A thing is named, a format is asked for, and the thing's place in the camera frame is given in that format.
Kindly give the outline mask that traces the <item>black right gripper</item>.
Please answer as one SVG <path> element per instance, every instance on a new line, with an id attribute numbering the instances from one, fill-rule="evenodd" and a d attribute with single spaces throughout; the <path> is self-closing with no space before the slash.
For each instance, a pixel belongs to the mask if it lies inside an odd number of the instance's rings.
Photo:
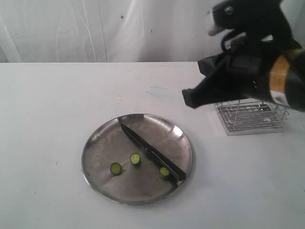
<path id="1" fill-rule="evenodd" d="M 271 70 L 280 55 L 271 43 L 263 42 L 256 49 L 239 44 L 234 50 L 200 59 L 198 68 L 205 78 L 193 89 L 182 90 L 185 105 L 196 109 L 245 98 L 273 100 Z"/>

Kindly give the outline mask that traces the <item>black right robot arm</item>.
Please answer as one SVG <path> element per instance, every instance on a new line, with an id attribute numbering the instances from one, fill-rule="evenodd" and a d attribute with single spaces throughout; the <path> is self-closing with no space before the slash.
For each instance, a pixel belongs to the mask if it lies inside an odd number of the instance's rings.
<path id="1" fill-rule="evenodd" d="M 198 61 L 205 78 L 182 91 L 193 109 L 206 104 L 243 99 L 270 102 L 305 110 L 305 51 L 282 51 L 272 42 L 251 48 L 239 44 L 221 54 Z"/>

